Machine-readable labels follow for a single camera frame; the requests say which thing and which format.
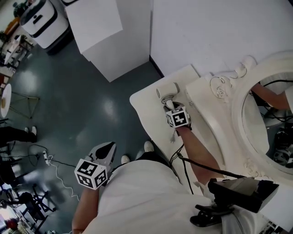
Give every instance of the table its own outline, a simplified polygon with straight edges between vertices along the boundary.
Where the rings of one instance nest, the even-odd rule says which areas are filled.
[[[15,100],[15,101],[11,102],[12,94],[14,94],[16,96],[20,96],[21,99],[18,99],[18,100]],[[12,104],[14,104],[16,102],[20,102],[20,101],[23,101],[23,100],[27,100],[27,107],[28,107],[29,115],[26,115],[26,114],[18,111],[17,109],[15,109],[14,107],[11,106]],[[30,100],[36,100],[37,101],[35,103],[34,108],[33,108],[32,111],[31,111],[30,103],[29,103]],[[1,115],[2,115],[3,118],[5,118],[7,113],[8,113],[8,111],[12,110],[13,112],[15,112],[15,113],[17,113],[19,115],[22,115],[23,117],[31,119],[33,117],[34,110],[35,110],[39,100],[40,99],[38,97],[30,97],[30,96],[27,96],[25,94],[20,94],[20,93],[13,92],[12,88],[11,88],[11,84],[7,84],[5,89],[3,90],[3,94],[2,94],[2,98],[1,98]]]
[[[191,65],[188,65],[181,70],[172,73],[171,75],[168,75],[144,88],[143,90],[133,94],[130,97],[130,103],[135,108],[146,133],[160,148],[167,159],[170,159],[172,154],[182,145],[182,139],[176,135],[175,142],[170,142],[170,138],[173,135],[174,129],[167,124],[165,111],[163,110],[162,103],[157,97],[156,88],[163,84],[177,82],[181,91],[175,96],[173,100],[181,102],[186,106],[187,112],[191,116],[192,132],[215,157],[220,168],[224,169],[225,167],[222,153],[213,133],[199,112],[190,106],[189,100],[184,93],[185,86],[197,79],[199,79],[198,74]],[[184,148],[182,149],[181,154],[183,157],[187,157],[187,153]],[[173,167],[176,170],[183,186],[186,188],[186,190],[190,191],[188,181],[184,173],[182,161],[176,159],[173,162]],[[193,184],[193,182],[197,181],[197,178],[194,175],[189,163],[186,164],[186,169],[193,192],[195,194],[202,195],[201,190]]]
[[[8,64],[9,60],[12,58],[13,54],[18,50],[18,47],[23,48],[24,50],[28,51],[28,49],[26,49],[24,46],[21,45],[21,41],[22,41],[22,37],[23,35],[20,35],[16,40],[14,40],[12,42],[11,47],[7,50],[7,54],[5,57],[5,61],[4,64]]]

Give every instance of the chair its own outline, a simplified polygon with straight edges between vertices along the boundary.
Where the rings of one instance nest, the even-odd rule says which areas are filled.
[[[6,148],[6,150],[1,150],[0,154],[3,153],[3,154],[10,155],[11,151],[10,151],[8,143],[0,143],[0,148]]]
[[[19,179],[27,174],[25,173],[15,177],[12,166],[15,165],[19,160],[21,159],[14,161],[0,161],[0,184],[6,183],[11,185],[11,187],[19,185]]]
[[[14,66],[13,64],[11,63],[8,63],[8,64],[4,64],[5,62],[5,58],[0,56],[0,67],[7,67],[7,68],[14,68],[14,69],[17,69],[16,66]]]
[[[23,212],[21,212],[23,217],[28,212],[34,220],[34,223],[32,224],[32,226],[30,228],[31,230],[36,226],[38,220],[42,221],[40,223],[40,225],[38,225],[38,227],[35,229],[35,231],[34,231],[35,233],[38,232],[38,230],[41,228],[41,226],[43,225],[43,223],[46,221],[46,219],[48,217],[48,215],[44,216],[43,213],[41,212],[41,210],[43,210],[44,212],[47,212],[47,211],[55,212],[56,211],[56,208],[51,209],[43,203],[43,199],[48,196],[48,191],[46,191],[44,193],[44,195],[41,196],[41,195],[37,194],[36,189],[35,189],[36,187],[37,187],[37,185],[34,184],[33,185],[34,196],[32,196],[28,192],[24,192],[18,198],[19,203],[25,204],[27,207]]]

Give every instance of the white box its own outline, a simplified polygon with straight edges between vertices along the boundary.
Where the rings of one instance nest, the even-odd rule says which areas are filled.
[[[66,12],[81,54],[109,82],[149,61],[150,0],[78,0]]]

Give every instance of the reflective floor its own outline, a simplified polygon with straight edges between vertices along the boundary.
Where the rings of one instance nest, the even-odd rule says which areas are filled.
[[[32,56],[20,64],[11,85],[13,91],[39,97],[40,101],[31,120],[10,111],[9,125],[19,129],[37,126],[37,144],[48,148],[55,160],[71,165],[76,165],[95,145],[114,141],[117,143],[114,165],[119,165],[123,154],[134,159],[148,139],[129,97],[159,78],[154,67],[146,63],[109,83],[80,55],[75,41],[54,56],[36,46]],[[23,112],[27,111],[25,107],[26,103],[21,102],[15,106]],[[12,155],[27,155],[30,145],[16,142]],[[50,214],[41,232],[68,233],[77,199],[63,188],[55,176],[55,168],[45,164],[42,152],[42,148],[32,146],[29,153],[38,153],[40,158],[38,161],[33,156],[23,158],[20,171],[29,172],[24,177],[27,187],[37,183],[44,191],[50,191],[56,203],[58,211]],[[75,194],[81,194],[74,168],[60,165],[58,173],[66,185],[74,188]]]

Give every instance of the white shirt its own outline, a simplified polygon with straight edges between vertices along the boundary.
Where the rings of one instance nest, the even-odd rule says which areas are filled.
[[[263,79],[260,84],[265,85],[274,80],[293,80],[293,73],[278,73],[276,75],[269,76]],[[270,85],[267,85],[266,88],[272,90],[276,94],[281,94],[285,91],[288,104],[291,111],[293,111],[293,83],[290,82],[276,82]]]
[[[194,226],[195,205],[211,200],[191,195],[171,169],[148,160],[119,167],[106,186],[94,218],[83,234],[178,234],[221,233],[221,224]]]

